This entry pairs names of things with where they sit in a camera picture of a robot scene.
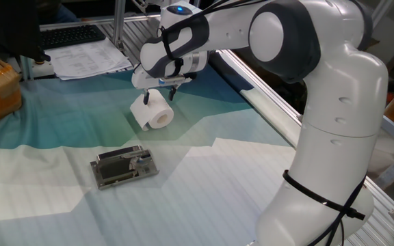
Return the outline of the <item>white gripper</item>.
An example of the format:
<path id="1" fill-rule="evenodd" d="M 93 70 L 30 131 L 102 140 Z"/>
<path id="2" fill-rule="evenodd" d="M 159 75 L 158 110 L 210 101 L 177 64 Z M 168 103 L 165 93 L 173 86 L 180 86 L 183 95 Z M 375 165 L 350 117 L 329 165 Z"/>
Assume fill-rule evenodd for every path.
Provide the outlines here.
<path id="1" fill-rule="evenodd" d="M 197 73 L 191 72 L 189 74 L 182 74 L 177 77 L 153 78 L 143 69 L 141 63 L 138 63 L 133 69 L 131 82 L 136 89 L 144 90 L 143 103 L 147 105 L 150 92 L 145 89 L 171 86 L 168 94 L 168 100 L 173 101 L 174 95 L 177 91 L 176 87 L 180 86 L 183 83 L 189 83 L 196 77 Z"/>

